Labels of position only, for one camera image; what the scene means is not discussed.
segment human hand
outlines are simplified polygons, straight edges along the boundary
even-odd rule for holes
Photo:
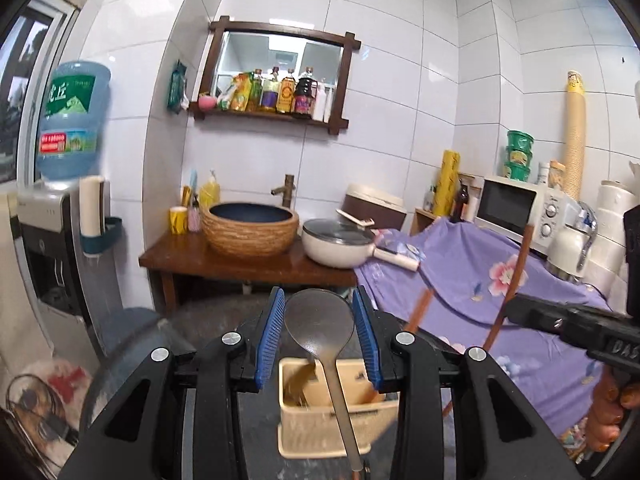
[[[640,408],[640,383],[624,388],[620,401],[619,392],[610,368],[605,366],[600,382],[593,389],[593,403],[586,427],[587,445],[596,452],[606,451],[620,435],[618,424],[622,421],[624,409]]]

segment microwave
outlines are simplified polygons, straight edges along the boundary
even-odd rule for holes
[[[547,254],[551,241],[565,224],[573,224],[578,203],[546,184],[529,184],[488,176],[478,203],[475,224],[521,243],[524,227],[533,224],[531,249]]]

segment wooden mirror frame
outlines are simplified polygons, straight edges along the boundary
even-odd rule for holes
[[[347,93],[347,80],[349,78],[349,69],[351,67],[351,56],[354,51],[360,50],[362,44],[356,40],[352,32],[345,33],[344,36],[321,32],[320,30],[310,30],[308,28],[289,27],[287,25],[272,25],[271,23],[260,22],[233,22],[229,16],[220,16],[216,22],[209,25],[209,30],[213,32],[213,40],[207,54],[207,60],[204,65],[204,72],[200,82],[198,95],[211,92],[210,84],[213,82],[214,72],[218,65],[218,59],[222,52],[222,41],[225,32],[254,32],[258,34],[277,34],[280,36],[291,36],[293,38],[303,38],[304,40],[317,41],[342,48],[342,57],[338,66],[338,79],[335,84],[334,104],[331,108],[329,122],[314,121],[312,119],[298,119],[291,115],[270,113],[270,112],[235,112],[232,110],[219,110],[216,108],[212,113],[239,115],[244,117],[260,117],[268,120],[298,122],[301,124],[312,124],[315,126],[325,126],[329,133],[338,135],[340,130],[345,130],[349,126],[349,121],[342,117],[342,108],[344,107],[344,97]],[[189,110],[193,113],[196,120],[203,120],[206,114],[200,110],[197,101],[192,101]]]

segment frying pan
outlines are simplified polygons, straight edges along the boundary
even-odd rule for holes
[[[374,257],[403,269],[418,270],[420,262],[376,247],[375,233],[353,223],[331,219],[308,220],[302,226],[302,246],[313,261],[335,269],[359,267]]]

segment spoon handle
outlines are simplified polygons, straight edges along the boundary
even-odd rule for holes
[[[322,368],[324,368],[324,377],[329,387],[329,395],[334,405],[335,418],[338,421],[338,428],[340,428],[342,442],[344,443],[344,449],[347,451],[351,470],[362,471],[360,451],[358,450],[358,443],[356,442],[356,436],[353,433],[353,426],[349,418],[347,401],[344,400],[344,393],[342,391],[342,385],[340,384],[340,377],[338,377],[338,368],[335,365],[335,359],[327,363],[322,363]]]

